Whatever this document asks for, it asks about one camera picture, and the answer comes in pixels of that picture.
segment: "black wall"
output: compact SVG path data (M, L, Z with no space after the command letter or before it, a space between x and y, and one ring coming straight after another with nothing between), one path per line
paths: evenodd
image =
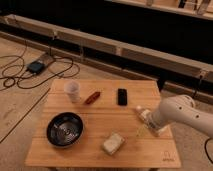
M213 21L101 0L10 0L15 14L213 64Z

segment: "floor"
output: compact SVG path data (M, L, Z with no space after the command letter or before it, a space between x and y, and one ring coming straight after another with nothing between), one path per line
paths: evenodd
M0 38L0 56L21 54L23 45ZM26 63L36 59L42 52L36 49L28 48L24 58ZM0 57L0 67L11 59L2 59ZM77 63L80 67L80 73L74 78L78 79L126 79L111 73L107 73L95 68ZM13 72L15 68L11 68L8 72ZM76 67L73 67L69 74L75 73ZM36 78L34 82L47 78L50 73L46 72L41 77ZM48 90L52 80L33 90L21 90L12 87L6 91L0 92L0 168L4 171L46 171L47 168L26 167L24 160L30 147L31 138L35 131L36 122L38 121L42 107L45 102L45 92ZM163 90L162 97L170 97L175 95L172 92ZM196 101L197 108L213 113L213 106ZM181 169L160 169L160 171L212 171L213 165L208 161L204 153L204 141L207 137L198 131L182 125L173 123L171 125L177 149L182 162ZM209 143L209 153L213 154L213 142ZM109 170L109 169L83 169L83 170ZM127 171L130 169L110 169Z

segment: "logo on table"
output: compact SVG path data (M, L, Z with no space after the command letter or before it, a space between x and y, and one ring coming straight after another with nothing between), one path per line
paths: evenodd
M163 161L164 162L174 162L175 159L171 157L171 155L168 151L164 151Z

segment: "black bowl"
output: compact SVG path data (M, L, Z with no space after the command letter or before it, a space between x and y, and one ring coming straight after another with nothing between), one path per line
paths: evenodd
M75 113L66 112L54 117L47 127L47 139L58 147L73 144L83 131L83 122Z

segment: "red object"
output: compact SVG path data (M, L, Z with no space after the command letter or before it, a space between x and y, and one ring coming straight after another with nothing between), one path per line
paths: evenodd
M86 101L84 102L85 104L91 104L94 101L96 101L101 95L101 92L96 91L95 93L93 93L91 96L89 96Z

